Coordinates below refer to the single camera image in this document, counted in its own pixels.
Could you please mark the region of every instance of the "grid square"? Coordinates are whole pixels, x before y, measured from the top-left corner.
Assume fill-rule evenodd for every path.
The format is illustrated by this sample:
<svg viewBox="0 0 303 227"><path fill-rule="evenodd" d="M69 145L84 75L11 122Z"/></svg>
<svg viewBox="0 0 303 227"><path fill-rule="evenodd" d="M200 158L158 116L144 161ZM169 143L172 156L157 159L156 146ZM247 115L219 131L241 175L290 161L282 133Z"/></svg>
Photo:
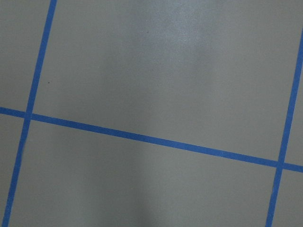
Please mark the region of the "grid square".
<svg viewBox="0 0 303 227"><path fill-rule="evenodd" d="M4 215L23 119L0 114L0 217Z"/></svg>
<svg viewBox="0 0 303 227"><path fill-rule="evenodd" d="M33 121L10 223L264 226L274 173L268 166Z"/></svg>
<svg viewBox="0 0 303 227"><path fill-rule="evenodd" d="M273 227L296 227L302 225L302 188L302 173L283 171Z"/></svg>
<svg viewBox="0 0 303 227"><path fill-rule="evenodd" d="M302 75L294 110L294 119L287 146L287 163L303 166L303 82Z"/></svg>
<svg viewBox="0 0 303 227"><path fill-rule="evenodd" d="M0 2L0 106L24 111L48 1Z"/></svg>
<svg viewBox="0 0 303 227"><path fill-rule="evenodd" d="M302 10L62 0L34 113L277 160Z"/></svg>

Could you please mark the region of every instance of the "floor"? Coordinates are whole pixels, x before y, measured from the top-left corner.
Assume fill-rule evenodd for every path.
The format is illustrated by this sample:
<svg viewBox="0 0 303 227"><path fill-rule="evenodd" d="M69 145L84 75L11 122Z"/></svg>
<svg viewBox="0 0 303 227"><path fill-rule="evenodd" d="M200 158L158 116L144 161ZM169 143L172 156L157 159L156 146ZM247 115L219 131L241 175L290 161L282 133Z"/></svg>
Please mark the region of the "floor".
<svg viewBox="0 0 303 227"><path fill-rule="evenodd" d="M303 1L0 1L2 227L298 227Z"/></svg>

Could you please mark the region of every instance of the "gray surface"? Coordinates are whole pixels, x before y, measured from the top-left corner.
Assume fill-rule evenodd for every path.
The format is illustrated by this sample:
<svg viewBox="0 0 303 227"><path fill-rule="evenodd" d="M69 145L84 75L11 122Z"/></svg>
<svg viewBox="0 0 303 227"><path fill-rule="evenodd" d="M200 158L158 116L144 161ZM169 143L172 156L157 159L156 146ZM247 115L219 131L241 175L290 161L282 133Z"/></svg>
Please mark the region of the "gray surface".
<svg viewBox="0 0 303 227"><path fill-rule="evenodd" d="M289 137L286 162L303 166L303 78L294 110L294 119Z"/></svg>
<svg viewBox="0 0 303 227"><path fill-rule="evenodd" d="M32 122L10 226L264 226L274 172Z"/></svg>
<svg viewBox="0 0 303 227"><path fill-rule="evenodd" d="M0 106L25 111L49 1L0 0Z"/></svg>
<svg viewBox="0 0 303 227"><path fill-rule="evenodd" d="M302 173L283 171L273 227L302 226L302 188Z"/></svg>
<svg viewBox="0 0 303 227"><path fill-rule="evenodd" d="M0 220L4 215L23 119L0 114Z"/></svg>
<svg viewBox="0 0 303 227"><path fill-rule="evenodd" d="M277 160L302 10L61 0L34 112Z"/></svg>

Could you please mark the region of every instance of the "blue painter's tape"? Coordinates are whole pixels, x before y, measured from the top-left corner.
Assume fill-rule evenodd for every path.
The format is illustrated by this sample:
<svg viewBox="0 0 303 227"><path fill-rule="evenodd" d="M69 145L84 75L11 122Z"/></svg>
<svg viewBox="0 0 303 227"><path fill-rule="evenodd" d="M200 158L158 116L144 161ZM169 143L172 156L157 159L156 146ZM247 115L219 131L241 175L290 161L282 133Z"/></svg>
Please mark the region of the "blue painter's tape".
<svg viewBox="0 0 303 227"><path fill-rule="evenodd" d="M160 139L160 138L151 137L151 136L144 136L144 135L140 135L140 134L135 134L135 133L126 132L126 131L120 131L120 130L115 130L115 129L108 129L108 128L103 128L103 127L99 127L99 126L95 126L95 125L73 122L73 121L68 121L68 120L63 120L63 119L59 119L59 118L53 118L53 117L48 117L48 116L43 116L43 115L38 115L38 114L33 114L32 120L50 123L50 124L56 124L56 125L60 125L60 126L74 128L74 129L92 131L92 132L96 132L96 133L101 133L101 134L105 134L105 135L111 135L111 136L131 139L131 140L137 140L137 141L141 141L141 142L162 145L162 146L171 147L171 148L189 150L189 151L202 153L202 154L208 154L208 155L224 157L224 158L229 158L229 159L234 159L234 160L239 160L239 161L244 161L244 162L249 162L249 163L255 163L255 164L264 165L264 166L271 166L271 167L277 166L277 161L273 161L273 160L269 160L269 159L242 155L242 154L237 154L237 153L233 153L233 152L217 150L217 149L212 149L212 148L205 148L205 147L201 147L201 146L197 146L197 145L181 143L181 142L172 141L172 140L165 140L165 139Z"/></svg>
<svg viewBox="0 0 303 227"><path fill-rule="evenodd" d="M295 165L295 164L284 163L283 164L283 169L303 173L303 166L298 166L298 165Z"/></svg>
<svg viewBox="0 0 303 227"><path fill-rule="evenodd" d="M39 80L40 80L40 74L41 74L43 60L44 60L45 51L46 51L46 47L47 47L48 37L49 37L49 33L51 30L51 26L52 26L53 15L54 15L56 3L57 3L57 0L50 1L48 13L46 16L46 22L45 22L42 40L41 40L41 44L40 44L40 49L39 49L39 54L38 54L37 63L36 63L36 67L35 67L34 77L33 77L32 86L30 89L30 93L29 93L27 110L24 114L24 122L23 122L21 137L20 137L20 141L19 141L16 161L15 161L15 165L14 165L13 175L12 175L11 182L10 182L9 195L8 195L8 199L7 199L7 203L6 203L6 207L5 207L4 217L3 217L3 221L2 221L2 227L9 226L11 209L12 209L13 202L14 202L19 172L20 172L20 168L21 168L23 149L25 146L25 142L27 140L29 125L30 125L30 121L31 121L32 113L33 113L34 104L35 104L38 84L39 84Z"/></svg>
<svg viewBox="0 0 303 227"><path fill-rule="evenodd" d="M24 118L25 112L19 110L8 109L4 107L0 107L0 114L6 114L14 117Z"/></svg>
<svg viewBox="0 0 303 227"><path fill-rule="evenodd" d="M274 219L275 214L275 208L276 208L276 200L278 197L281 177L282 177L282 170L285 162L285 156L286 156L286 150L287 150L287 144L289 140L289 134L290 129L292 126L293 116L294 116L294 106L297 99L297 93L299 89L299 82L300 82L300 76L302 72L302 62L303 62L303 31L301 33L301 40L299 45L299 51L297 56L297 63L295 67L294 72L294 81L292 86L292 91L289 98L289 104L288 104L288 110L286 115L286 121L283 131L283 137L281 142L281 148L279 153L279 159L278 159L278 166L276 169L276 174L274 178L274 186L273 191L271 194L270 202L269 202L269 208L267 213L267 220L266 220L266 227L271 227Z"/></svg>

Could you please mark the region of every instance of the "blue tape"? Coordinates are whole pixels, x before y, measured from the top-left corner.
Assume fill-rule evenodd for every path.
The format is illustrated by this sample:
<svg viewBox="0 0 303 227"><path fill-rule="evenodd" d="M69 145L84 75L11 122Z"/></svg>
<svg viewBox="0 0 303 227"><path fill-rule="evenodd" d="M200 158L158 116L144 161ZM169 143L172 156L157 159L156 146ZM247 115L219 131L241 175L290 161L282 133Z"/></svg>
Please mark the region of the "blue tape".
<svg viewBox="0 0 303 227"><path fill-rule="evenodd" d="M25 112L19 110L13 110L8 108L0 107L0 114L6 114L14 117L22 117L24 118Z"/></svg>
<svg viewBox="0 0 303 227"><path fill-rule="evenodd" d="M294 106L297 99L298 89L299 89L299 82L300 82L300 76L302 72L302 62L303 62L303 30L301 33L301 40L299 45L299 51L297 56L297 63L295 67L294 72L294 81L292 86L292 91L289 98L289 104L288 104L288 110L286 115L286 121L283 131L283 137L281 142L281 148L279 153L279 159L278 159L278 165L276 169L276 174L274 178L274 186L273 191L271 194L270 202L269 202L269 208L267 213L267 220L266 220L266 227L271 227L274 219L275 214L275 208L276 208L276 200L278 197L281 177L282 177L282 170L283 167L287 167L288 165L285 165L285 156L286 156L286 150L287 150L287 144L289 140L289 134L290 129L292 126L293 116L294 116Z"/></svg>
<svg viewBox="0 0 303 227"><path fill-rule="evenodd" d="M283 164L283 169L303 173L303 166L298 166L298 165L294 165L294 164L284 163Z"/></svg>
<svg viewBox="0 0 303 227"><path fill-rule="evenodd" d="M224 157L224 158L229 158L229 159L234 159L234 160L239 160L239 161L244 161L244 162L249 162L249 163L255 163L255 164L264 165L264 166L271 166L271 167L277 166L277 161L268 160L268 159L264 159L264 158L242 155L242 154L237 154L237 153L233 153L233 152L217 150L217 149L212 149L212 148L205 148L205 147L201 147L201 146L197 146L197 145L181 143L181 142L172 141L172 140L165 140L165 139L160 139L160 138L151 137L151 136L144 136L144 135L140 135L140 134L135 134L135 133L126 132L126 131L120 131L120 130L115 130L115 129L108 129L108 128L99 127L99 126L95 126L95 125L73 122L73 121L63 120L63 119L59 119L59 118L43 116L43 115L39 115L39 114L33 114L32 120L50 123L50 124L56 124L56 125L60 125L60 126L74 128L74 129L101 133L101 134L105 134L105 135L121 137L121 138L125 138L125 139L130 139L130 140L136 140L136 141L141 141L141 142L162 145L162 146L171 147L171 148L189 150L189 151L202 153L202 154L208 154L208 155Z"/></svg>
<svg viewBox="0 0 303 227"><path fill-rule="evenodd" d="M6 114L6 115L15 116L15 117L24 117L24 114L25 114L25 112L23 112L23 111L8 109L8 108L4 108L4 107L0 107L0 114L1 113ZM238 160L238 161L243 161L243 159L246 159L246 162L257 163L259 165L264 165L264 166L277 167L277 164L278 164L277 161L273 161L273 160L269 160L269 159L263 159L263 158L253 157L253 156L246 156L246 155L241 155L241 154L228 152L228 151L216 150L216 149L212 149L212 148L205 148L205 147L200 147L200 146L196 146L196 145L192 145L192 144L180 143L180 142L171 141L171 140L164 140L164 139L159 139L159 138L155 138L155 137L144 136L144 135L139 135L139 134L135 134L135 133L129 133L129 132L125 132L125 131L119 131L119 130L108 129L108 128L103 128L103 127L99 127L99 126L89 125L89 124L83 124L83 123L79 123L79 122L72 122L72 121L68 121L68 120L48 117L48 116L39 115L39 114L35 114L35 113L32 114L32 120L44 122L44 123L56 124L56 125L60 125L60 126L64 126L64 127L74 128L74 129L80 129L80 130L85 130L85 131L106 134L106 135L113 135L113 136L117 136L117 137L119 137L119 134L124 134L124 136L122 136L122 138L132 139L131 138L131 135L132 135L133 140L142 141L142 142L150 141L150 143L152 143L152 140L148 139L148 138L153 138L154 140L161 140L161 141L170 141L171 144L175 144L175 145L183 144L183 147L188 147L188 148L191 146L198 147L197 149L200 150L200 151L198 151L198 153L206 154L206 152L203 152L203 150L207 149L207 150L213 151L213 153L212 153L213 156L220 156L220 157L226 157L226 158L233 157L232 159ZM181 148L182 146L169 146L169 143L167 143L166 145L164 145L164 143L161 144L158 142L155 144L166 146L166 147L174 147L174 148L178 148L178 149L183 149L183 148ZM303 166L299 166L299 165L295 165L295 164L284 163L283 169L303 173Z"/></svg>
<svg viewBox="0 0 303 227"><path fill-rule="evenodd" d="M15 197L15 192L16 192L16 187L17 187L17 182L18 182L18 177L19 177L19 172L20 172L20 167L21 167L23 148L24 148L24 145L25 145L25 142L27 139L27 135L28 135L28 129L29 129L30 121L31 121L31 116L33 113L38 84L39 84L39 80L40 80L40 74L41 74L41 70L42 70L42 65L43 65L43 60L44 60L44 56L45 56L48 37L49 37L49 33L51 30L51 26L52 26L53 15L54 15L56 3L57 3L57 0L50 1L48 13L46 16L46 22L45 22L44 31L43 31L42 40L41 40L40 49L39 49L39 54L38 54L38 58L37 58L37 62L36 62L34 77L33 77L32 86L30 89L30 93L29 93L27 110L24 114L24 122L23 122L21 137L20 137L20 141L19 141L13 175L12 175L11 182L10 182L9 195L8 195L8 199L6 202L4 217L3 217L3 221L2 221L2 227L8 227L8 225L9 225L11 209L12 209L12 205L14 202L14 197Z"/></svg>

